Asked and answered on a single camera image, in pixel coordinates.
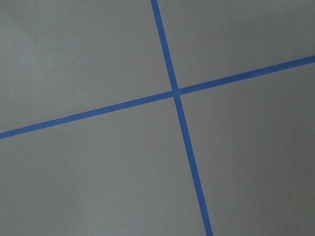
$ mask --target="blue tape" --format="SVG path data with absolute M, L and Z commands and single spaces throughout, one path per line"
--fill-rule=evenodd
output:
M 262 69 L 253 70 L 253 71 L 245 72 L 242 74 L 232 75 L 232 76 L 224 77 L 221 79 L 212 80 L 212 81 L 208 81 L 205 83 L 181 88 L 180 94 L 182 95 L 182 94 L 186 94 L 186 93 L 200 91 L 203 89 L 209 89 L 209 88 L 217 87 L 220 85 L 226 85 L 226 84 L 233 83 L 236 81 L 245 80 L 245 79 L 249 79 L 249 78 L 253 78 L 253 77 L 257 77 L 257 76 L 261 76 L 261 75 L 266 75 L 266 74 L 270 74 L 270 73 L 274 73 L 274 72 L 278 72 L 278 71 L 282 71 L 282 70 L 287 70 L 287 69 L 291 69 L 291 68 L 298 67 L 301 65 L 311 64 L 314 62 L 315 62 L 315 56 L 311 56 L 308 58 L 293 60 L 293 61 L 278 64 L 278 65 L 272 65 L 272 66 L 265 67 Z
M 119 103 L 119 104 L 116 104 L 116 105 L 95 109 L 95 110 L 88 111 L 88 112 L 82 112 L 82 113 L 78 113 L 78 114 L 75 114 L 75 115 L 71 115 L 71 116 L 67 116 L 67 117 L 63 117 L 63 118 L 59 118 L 59 119 L 54 119 L 54 120 L 42 122 L 42 123 L 39 123 L 39 124 L 33 124 L 33 125 L 26 126 L 26 127 L 23 127 L 23 128 L 14 129 L 14 130 L 10 130 L 10 131 L 6 131 L 6 132 L 3 132 L 3 133 L 0 133 L 0 139 L 4 139 L 4 138 L 8 138 L 8 137 L 11 137 L 11 136 L 24 134 L 24 133 L 28 133 L 28 132 L 32 132 L 32 131 L 39 130 L 39 129 L 48 128 L 48 127 L 52 127 L 52 126 L 56 126 L 56 125 L 60 125 L 60 124 L 65 124 L 65 123 L 73 122 L 73 121 L 80 120 L 80 119 L 94 117 L 94 116 L 102 115 L 102 114 L 105 114 L 105 113 L 126 109 L 126 108 L 129 108 L 129 107 L 139 106 L 139 105 L 142 105 L 142 104 L 146 104 L 146 103 L 155 102 L 155 101 L 163 100 L 163 99 L 166 99 L 166 98 L 170 98 L 172 96 L 173 96 L 173 93 L 171 91 L 163 92 L 163 93 L 159 93 L 159 94 L 156 94 L 156 95 L 152 95 L 152 96 L 148 96 L 148 97 L 142 97 L 142 98 L 138 98 L 138 99 L 135 99 L 135 100 L 132 100 L 132 101 L 123 102 L 123 103 Z
M 189 135 L 188 126 L 187 126 L 187 122 L 185 118 L 185 113 L 184 113 L 182 101 L 179 94 L 179 89 L 176 82 L 176 76 L 175 76 L 175 72 L 174 72 L 174 68 L 172 64 L 171 54 L 169 52 L 167 39 L 166 39 L 164 27 L 163 27 L 163 22 L 162 22 L 161 14 L 158 7 L 158 1 L 151 0 L 151 5 L 152 5 L 155 20 L 156 20 L 156 24 L 157 24 L 158 35 L 159 35 L 159 39 L 160 39 L 163 54 L 164 54 L 169 81 L 171 83 L 172 91 L 174 94 L 176 111 L 177 111 L 179 123 L 181 126 L 181 130 L 182 130 L 182 135 L 183 135 L 183 139 L 185 143 L 185 148 L 186 148 L 186 153 L 187 153 L 187 157 L 189 161 L 193 183 L 194 183 L 196 194 L 197 194 L 199 208 L 201 211 L 203 225 L 205 227 L 206 235 L 213 236 L 210 218 L 209 218 L 209 214 L 207 210 L 207 205 L 206 205 L 206 201 L 205 201 L 202 186 L 201 186 L 201 181 L 200 181 L 200 177 L 199 177 L 199 173 L 197 169 L 195 156 L 192 149 L 192 144 L 190 141 L 190 135 Z

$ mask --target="gray surface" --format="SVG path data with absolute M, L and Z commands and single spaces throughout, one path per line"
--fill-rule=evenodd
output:
M 205 235 L 172 99 L 0 141 L 0 235 Z
M 150 1 L 1 0 L 0 132 L 170 90 Z
M 315 65 L 183 96 L 215 236 L 315 232 Z
M 313 0 L 160 0 L 180 87 L 315 54 Z

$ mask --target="floor tile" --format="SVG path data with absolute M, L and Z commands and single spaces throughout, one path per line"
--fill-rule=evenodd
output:
M 2 0 L 0 132 L 170 90 L 149 1 Z
M 0 156 L 0 235 L 205 235 L 172 99 L 3 139 Z
M 314 234 L 314 74 L 182 96 L 215 236 Z
M 159 5 L 180 87 L 315 55 L 311 0 Z

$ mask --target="floor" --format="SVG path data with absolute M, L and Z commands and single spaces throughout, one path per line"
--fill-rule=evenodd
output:
M 313 235 L 314 12 L 2 0 L 0 235 Z

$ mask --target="blue stripe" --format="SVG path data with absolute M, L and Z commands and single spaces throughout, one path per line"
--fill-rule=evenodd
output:
M 152 4 L 152 9 L 153 9 L 154 17 L 156 20 L 156 24 L 157 24 L 158 35 L 159 35 L 159 39 L 161 41 L 161 46 L 162 46 L 162 50 L 163 50 L 163 54 L 164 54 L 164 59 L 165 59 L 165 64 L 166 64 L 169 80 L 171 83 L 172 91 L 174 93 L 174 101 L 175 101 L 175 105 L 176 105 L 176 111 L 177 111 L 179 123 L 181 126 L 181 130 L 182 130 L 182 135 L 183 135 L 183 139 L 184 139 L 184 143 L 185 143 L 185 148 L 186 148 L 187 157 L 188 157 L 188 161 L 189 161 L 190 171 L 191 171 L 191 175 L 192 175 L 192 179 L 193 179 L 193 183 L 195 186 L 197 199 L 199 202 L 199 207 L 200 207 L 200 211 L 201 211 L 201 215 L 202 215 L 203 225 L 205 227 L 206 235 L 207 236 L 213 236 L 210 218 L 209 218 L 204 194 L 202 191 L 202 186 L 201 186 L 201 182 L 200 182 L 200 178 L 199 178 L 197 164 L 196 164 L 196 160 L 194 157 L 194 153 L 193 153 L 193 149 L 192 149 L 192 145 L 191 145 L 191 141 L 190 141 L 190 136 L 189 136 L 189 131 L 188 131 L 187 122 L 186 122 L 186 118 L 185 118 L 185 113 L 184 113 L 182 101 L 180 98 L 180 94 L 179 94 L 179 90 L 178 90 L 178 86 L 177 86 L 177 82 L 176 82 L 175 72 L 174 72 L 172 59 L 171 59 L 171 54 L 170 54 L 169 49 L 168 49 L 165 31 L 164 31 L 164 27 L 163 27 L 163 22 L 162 22 L 161 14 L 160 14 L 159 7 L 158 7 L 158 2 L 157 2 L 157 0 L 151 0 L 151 4 Z
M 52 126 L 56 126 L 56 125 L 60 125 L 60 124 L 65 124 L 65 123 L 73 122 L 73 121 L 80 120 L 80 119 L 94 117 L 94 116 L 102 115 L 105 113 L 126 109 L 129 107 L 139 106 L 142 104 L 170 98 L 172 96 L 173 96 L 173 93 L 171 91 L 163 92 L 163 93 L 159 93 L 159 94 L 148 96 L 148 97 L 138 98 L 138 99 L 135 99 L 132 101 L 123 102 L 123 103 L 119 103 L 116 105 L 112 105 L 112 106 L 103 107 L 103 108 L 95 109 L 95 110 L 88 111 L 88 112 L 83 112 L 83 113 L 71 115 L 68 117 L 54 119 L 54 120 L 46 121 L 46 122 L 39 123 L 39 124 L 33 124 L 33 125 L 26 126 L 23 128 L 14 129 L 14 130 L 0 133 L 0 139 L 4 139 L 4 138 L 8 138 L 11 136 L 24 134 L 24 133 L 28 133 L 28 132 L 32 132 L 32 131 L 39 130 L 39 129 L 48 128 L 48 127 L 52 127 Z
M 220 85 L 226 85 L 226 84 L 233 83 L 236 81 L 254 78 L 257 76 L 266 75 L 266 74 L 274 73 L 277 71 L 287 70 L 290 68 L 298 67 L 301 65 L 311 64 L 314 62 L 315 62 L 315 56 L 312 56 L 312 57 L 308 57 L 308 58 L 302 58 L 302 59 L 298 59 L 298 60 L 293 60 L 293 61 L 281 63 L 278 65 L 272 65 L 272 66 L 265 67 L 262 69 L 253 70 L 253 71 L 245 72 L 242 74 L 228 76 L 225 78 L 212 80 L 212 81 L 208 81 L 205 83 L 181 88 L 180 94 L 186 94 L 186 93 L 196 92 L 196 91 L 203 90 L 203 89 L 209 89 L 209 88 L 217 87 Z

